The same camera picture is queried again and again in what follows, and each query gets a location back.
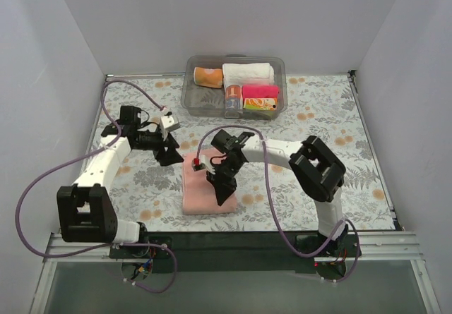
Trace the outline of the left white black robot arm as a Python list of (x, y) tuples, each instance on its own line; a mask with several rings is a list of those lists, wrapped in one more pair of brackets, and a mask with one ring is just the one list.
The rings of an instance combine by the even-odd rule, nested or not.
[(184, 159), (171, 134), (180, 127), (177, 117), (165, 111), (155, 130), (149, 131), (149, 122), (141, 120), (142, 112), (139, 107), (122, 106), (119, 118), (101, 133), (99, 153), (72, 185), (58, 190), (56, 201), (65, 242), (126, 244), (127, 251), (137, 258), (149, 252), (145, 224), (118, 218), (109, 196), (112, 183), (134, 150), (152, 152), (162, 167)]

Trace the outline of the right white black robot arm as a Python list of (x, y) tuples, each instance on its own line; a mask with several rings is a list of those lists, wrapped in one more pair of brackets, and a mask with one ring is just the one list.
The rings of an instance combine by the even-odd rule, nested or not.
[(266, 139), (255, 128), (245, 126), (238, 136), (229, 134), (224, 126), (214, 128), (211, 145), (222, 154), (222, 160), (214, 164), (197, 154), (193, 168), (206, 171), (206, 179), (215, 191), (218, 205), (235, 192), (235, 176), (248, 163), (264, 165), (265, 182), (268, 183), (271, 165), (290, 170), (303, 192), (315, 204), (319, 247), (311, 253), (297, 250), (285, 235), (272, 200), (268, 201), (276, 229), (287, 247), (301, 258), (313, 258), (320, 254), (337, 255), (345, 247), (345, 237), (351, 222), (342, 211), (341, 193), (346, 173), (345, 165), (318, 137), (311, 135), (305, 140), (283, 141)]

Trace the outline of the rabbit print towel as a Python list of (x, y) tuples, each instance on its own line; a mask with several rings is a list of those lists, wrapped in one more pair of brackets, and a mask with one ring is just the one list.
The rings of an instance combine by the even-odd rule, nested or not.
[(240, 85), (229, 85), (225, 88), (225, 108), (242, 109), (242, 87)]

